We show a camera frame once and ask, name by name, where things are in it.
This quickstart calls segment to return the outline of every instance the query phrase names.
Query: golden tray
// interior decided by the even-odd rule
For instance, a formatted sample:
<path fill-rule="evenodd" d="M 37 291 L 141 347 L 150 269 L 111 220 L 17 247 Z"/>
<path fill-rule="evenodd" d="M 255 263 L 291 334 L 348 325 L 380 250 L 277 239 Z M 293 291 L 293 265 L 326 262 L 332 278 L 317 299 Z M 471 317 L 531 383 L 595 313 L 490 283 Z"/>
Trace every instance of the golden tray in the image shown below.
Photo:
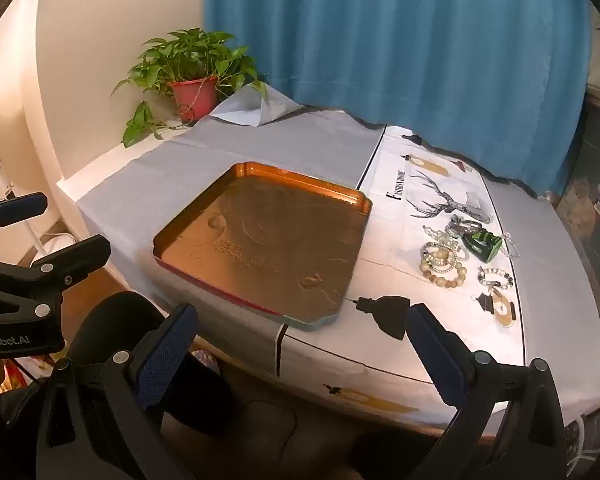
<path fill-rule="evenodd" d="M 303 330 L 333 320 L 371 200 L 257 162 L 235 164 L 154 238 L 163 267 Z"/>

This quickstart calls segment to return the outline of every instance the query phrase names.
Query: pothos plant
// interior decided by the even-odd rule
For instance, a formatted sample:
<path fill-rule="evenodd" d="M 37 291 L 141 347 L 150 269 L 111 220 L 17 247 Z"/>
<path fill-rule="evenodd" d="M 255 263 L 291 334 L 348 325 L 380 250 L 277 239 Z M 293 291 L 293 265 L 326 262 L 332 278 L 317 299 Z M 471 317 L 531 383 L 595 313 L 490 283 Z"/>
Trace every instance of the pothos plant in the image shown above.
<path fill-rule="evenodd" d="M 190 28 L 169 35 L 174 39 L 153 38 L 143 43 L 148 48 L 138 56 L 141 61 L 129 69 L 127 78 L 120 81 L 113 92 L 126 83 L 133 83 L 143 92 L 155 91 L 171 97 L 173 91 L 169 83 L 215 76 L 220 100 L 238 91 L 245 83 L 251 84 L 263 97 L 266 95 L 266 86 L 258 80 L 253 59 L 246 55 L 248 47 L 229 48 L 225 45 L 233 39 L 231 34 Z M 123 144 L 129 146 L 149 132 L 159 138 L 158 131 L 162 128 L 168 126 L 164 121 L 155 120 L 148 103 L 142 101 L 133 118 L 126 123 Z"/>

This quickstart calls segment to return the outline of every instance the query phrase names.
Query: white wall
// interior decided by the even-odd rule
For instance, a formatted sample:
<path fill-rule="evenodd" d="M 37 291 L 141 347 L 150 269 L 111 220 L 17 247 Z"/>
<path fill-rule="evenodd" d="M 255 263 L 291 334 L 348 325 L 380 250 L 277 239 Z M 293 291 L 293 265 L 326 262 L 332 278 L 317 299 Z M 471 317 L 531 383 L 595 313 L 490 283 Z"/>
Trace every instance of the white wall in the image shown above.
<path fill-rule="evenodd" d="M 16 194 L 43 191 L 49 198 L 46 213 L 32 221 L 40 234 L 48 230 L 59 215 L 29 137 L 20 95 L 21 52 L 23 48 L 34 50 L 34 43 L 24 45 L 20 41 L 22 5 L 23 0 L 14 0 L 0 19 L 0 154 L 15 184 Z M 0 261 L 16 264 L 31 247 L 21 224 L 0 229 Z"/>
<path fill-rule="evenodd" d="M 203 0 L 39 0 L 36 58 L 48 131 L 30 129 L 41 159 L 52 150 L 54 171 L 67 178 L 119 143 L 142 92 L 125 87 L 112 97 L 116 82 L 142 42 L 202 25 L 202 10 Z M 43 165 L 49 178 L 52 164 Z"/>
<path fill-rule="evenodd" d="M 46 126 L 46 115 L 42 106 L 40 83 L 38 81 L 38 57 L 36 55 L 38 1 L 22 0 L 20 6 L 20 41 L 22 46 L 20 52 L 22 58 L 20 94 L 24 104 L 30 138 L 40 158 L 42 170 L 62 220 L 76 237 L 82 239 L 89 236 L 82 215 L 75 203 L 56 186 L 56 182 L 64 178 L 64 175 Z"/>

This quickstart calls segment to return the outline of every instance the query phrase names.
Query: blue curtain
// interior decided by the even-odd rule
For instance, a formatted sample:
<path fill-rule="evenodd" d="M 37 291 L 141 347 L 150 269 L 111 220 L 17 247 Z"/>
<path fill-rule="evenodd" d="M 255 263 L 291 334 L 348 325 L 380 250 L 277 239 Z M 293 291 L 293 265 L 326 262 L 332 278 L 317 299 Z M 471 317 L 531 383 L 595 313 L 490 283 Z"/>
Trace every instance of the blue curtain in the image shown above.
<path fill-rule="evenodd" d="M 588 0 L 205 0 L 296 102 L 410 128 L 538 193 L 562 191 Z"/>

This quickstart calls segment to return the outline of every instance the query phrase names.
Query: blue gripper pad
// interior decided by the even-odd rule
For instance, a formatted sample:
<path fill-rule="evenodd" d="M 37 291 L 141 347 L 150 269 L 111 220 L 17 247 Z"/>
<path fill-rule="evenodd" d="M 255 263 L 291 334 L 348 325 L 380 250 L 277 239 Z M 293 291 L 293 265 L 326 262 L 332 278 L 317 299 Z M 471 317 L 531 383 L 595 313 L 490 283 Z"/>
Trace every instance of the blue gripper pad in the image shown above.
<path fill-rule="evenodd" d="M 21 222 L 46 211 L 46 196 L 32 193 L 0 202 L 0 225 L 2 227 Z"/>
<path fill-rule="evenodd" d="M 197 332 L 195 307 L 180 304 L 158 330 L 149 332 L 134 348 L 129 377 L 142 409 L 160 402 Z"/>
<path fill-rule="evenodd" d="M 442 401 L 460 408 L 474 380 L 469 349 L 423 303 L 407 310 L 406 332 Z"/>

